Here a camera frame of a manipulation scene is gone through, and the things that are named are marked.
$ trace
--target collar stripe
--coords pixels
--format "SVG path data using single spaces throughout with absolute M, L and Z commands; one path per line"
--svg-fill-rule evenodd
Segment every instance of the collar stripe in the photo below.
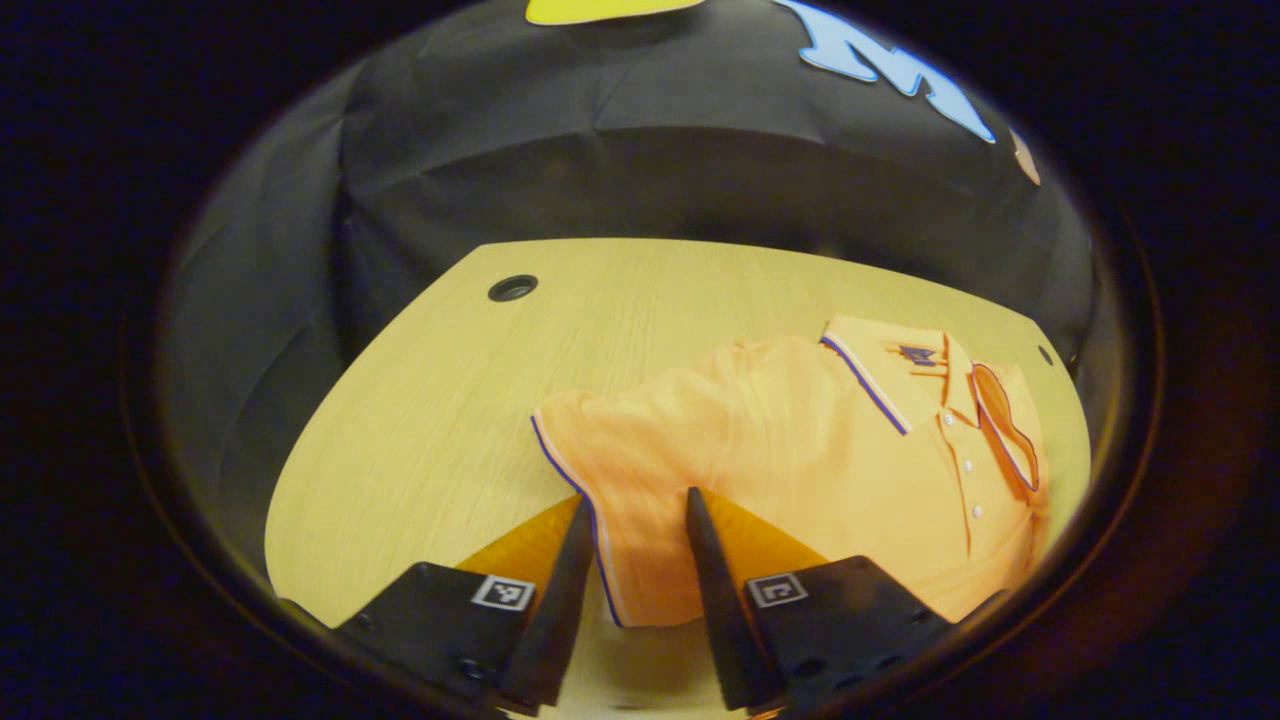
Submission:
M 991 369 L 991 366 L 988 366 L 988 365 L 986 365 L 983 363 L 974 363 L 974 368 L 986 368 L 987 372 L 995 374 L 995 372 Z M 1030 468 L 1029 468 L 1029 470 L 1030 470 L 1030 474 L 1032 474 L 1030 479 L 1025 478 L 1023 475 L 1023 471 L 1018 468 L 1018 462 L 1014 460 L 1014 454 L 1010 452 L 1010 450 L 1009 450 L 1009 443 L 1005 442 L 1005 434 L 1000 430 L 1000 425 L 997 425 L 995 423 L 995 420 L 992 420 L 991 427 L 996 429 L 996 438 L 1000 439 L 1000 447 L 1004 448 L 1005 455 L 1009 456 L 1009 464 L 1014 466 L 1014 471 L 1018 473 L 1018 478 L 1020 480 L 1023 480 L 1023 484 L 1025 484 L 1028 489 L 1030 489 L 1032 492 L 1037 492 L 1037 491 L 1039 491 L 1039 457 L 1036 456 L 1036 443 L 1032 442 L 1032 438 L 1027 437 L 1027 433 L 1024 433 L 1016 424 L 1014 424 L 1012 404 L 1009 400 L 1009 391 L 1006 391 L 1005 386 L 1000 383 L 1000 378 L 996 378 L 996 387 L 998 387 L 1001 395 L 1005 396 L 1005 406 L 1010 409 L 1010 411 L 1009 411 L 1009 427 L 1012 428 L 1012 430 L 1015 433 L 1018 433 L 1018 436 L 1024 442 L 1027 442 L 1027 448 L 1025 450 L 1030 450 L 1030 457 L 1029 457 L 1029 460 L 1030 460 Z M 987 406 L 986 406 L 986 404 L 982 400 L 982 393 L 980 392 L 977 393 L 975 397 L 978 398 L 978 407 L 983 413 L 987 413 Z
M 854 372 L 854 377 L 858 378 L 859 384 L 861 384 L 863 389 L 867 391 L 867 395 L 870 396 L 872 402 L 881 409 L 881 413 L 883 413 L 884 416 L 888 418 L 888 421 L 897 428 L 897 432 L 904 436 L 911 432 L 911 424 L 908 423 L 906 418 L 904 418 L 897 407 L 890 402 L 884 391 L 879 389 L 879 386 L 876 384 L 876 380 L 872 379 L 870 374 L 867 373 L 865 369 L 860 369 L 861 364 L 858 363 L 856 356 L 847 347 L 845 347 L 845 343 L 841 342 L 838 337 L 829 334 L 822 336 L 822 342 L 827 347 L 835 350 L 836 355 L 840 355 L 840 357 L 844 359 L 845 364 L 849 365 L 849 369 Z
M 538 436 L 538 445 L 541 446 L 543 455 L 545 455 L 547 460 L 550 461 L 552 468 L 556 468 L 556 471 L 564 478 L 564 482 L 567 482 L 573 489 L 577 491 L 579 495 L 582 496 L 588 509 L 591 511 L 591 534 L 595 536 L 595 560 L 600 566 L 600 578 L 604 580 L 602 583 L 604 585 L 604 600 L 608 601 L 609 614 L 613 615 L 613 623 L 620 628 L 626 628 L 627 623 L 623 621 L 623 618 L 626 618 L 627 614 L 613 598 L 613 593 L 609 591 L 611 585 L 614 588 L 618 585 L 617 580 L 613 579 L 613 555 L 609 552 L 609 533 L 605 529 L 604 523 L 600 520 L 600 514 L 595 511 L 595 503 L 591 502 L 591 496 L 586 493 L 586 486 L 575 480 L 577 474 L 570 469 L 567 462 L 564 462 L 564 457 L 558 450 L 556 450 L 556 446 L 552 445 L 552 438 L 543 432 L 541 410 L 534 413 L 530 420 L 534 423 L 534 434 Z

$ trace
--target shirt placket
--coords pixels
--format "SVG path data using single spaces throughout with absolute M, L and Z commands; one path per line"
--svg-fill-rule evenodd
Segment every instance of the shirt placket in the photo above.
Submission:
M 980 546 L 983 539 L 983 498 L 977 497 L 977 483 L 974 482 L 974 474 L 978 470 L 977 451 L 979 450 L 974 434 L 980 434 L 982 430 L 970 425 L 948 407 L 943 407 L 938 413 L 938 428 L 942 433 L 942 441 L 951 450 L 951 466 L 960 488 L 965 537 L 969 542 L 968 553 L 973 557 L 974 547 Z

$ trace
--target shirt logo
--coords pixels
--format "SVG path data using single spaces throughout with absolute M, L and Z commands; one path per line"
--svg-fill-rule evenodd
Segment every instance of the shirt logo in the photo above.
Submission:
M 755 578 L 748 580 L 746 587 L 751 591 L 756 607 L 773 607 L 809 597 L 795 573 Z
M 489 575 L 484 579 L 471 602 L 485 607 L 518 612 L 529 605 L 529 600 L 532 597 L 534 583 Z
M 915 363 L 916 365 L 923 365 L 925 368 L 933 368 L 937 365 L 937 363 L 929 360 L 929 356 L 933 355 L 934 352 L 933 350 L 925 350 L 924 347 L 908 347 L 905 345 L 901 347 L 902 347 L 902 355 L 906 355 L 906 357 L 911 363 Z
M 929 83 L 929 94 L 925 99 L 934 110 L 987 142 L 996 142 L 995 133 L 983 124 L 978 111 L 974 110 L 956 83 L 937 69 L 924 64 L 919 58 L 901 47 L 886 50 L 869 35 L 817 8 L 792 0 L 773 1 L 783 8 L 790 8 L 809 31 L 813 47 L 800 51 L 800 56 L 806 63 L 864 82 L 876 82 L 879 77 L 876 74 L 876 69 L 878 69 L 884 73 L 884 77 L 899 92 L 908 97 L 915 96 L 920 88 L 920 81 L 924 79 Z M 858 55 L 854 54 L 855 50 L 876 69 L 859 60 Z

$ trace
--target shirt collar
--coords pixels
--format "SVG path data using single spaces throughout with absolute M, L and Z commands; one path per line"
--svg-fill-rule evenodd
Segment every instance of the shirt collar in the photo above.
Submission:
M 922 427 L 943 409 L 970 425 L 979 424 L 972 383 L 973 361 L 950 333 L 837 315 L 827 324 L 823 342 L 844 356 L 859 383 L 902 434 Z M 897 347 L 900 356 L 887 352 L 887 347 Z M 906 360 L 919 365 L 933 365 L 934 360 L 946 363 L 943 406 L 911 379 Z
M 974 364 L 950 333 L 847 315 L 836 315 L 827 324 L 822 342 L 844 357 L 859 384 L 900 433 L 928 427 L 943 410 L 977 428 L 987 418 L 1014 470 L 1029 489 L 1039 488 L 1043 459 L 1032 439 L 1038 433 L 1029 436 L 1014 423 L 1014 418 L 1034 413 L 1016 368 L 1002 379 L 997 369 Z M 892 347 L 899 348 L 901 357 L 886 351 Z M 942 406 L 911 379 L 910 365 L 902 361 L 929 364 L 934 357 L 947 365 Z

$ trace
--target black cloth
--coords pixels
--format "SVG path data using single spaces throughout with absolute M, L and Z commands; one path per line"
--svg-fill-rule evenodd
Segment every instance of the black cloth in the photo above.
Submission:
M 803 23 L 767 0 L 552 28 L 525 5 L 471 6 L 323 85 L 238 160 L 174 264 L 159 337 L 170 442 L 260 570 L 275 478 L 316 406 L 481 243 L 820 251 L 998 302 L 1060 356 L 1079 350 L 1089 227 L 1029 128 L 1041 187 L 973 88 L 960 83 L 995 143 L 924 90 L 804 63 Z

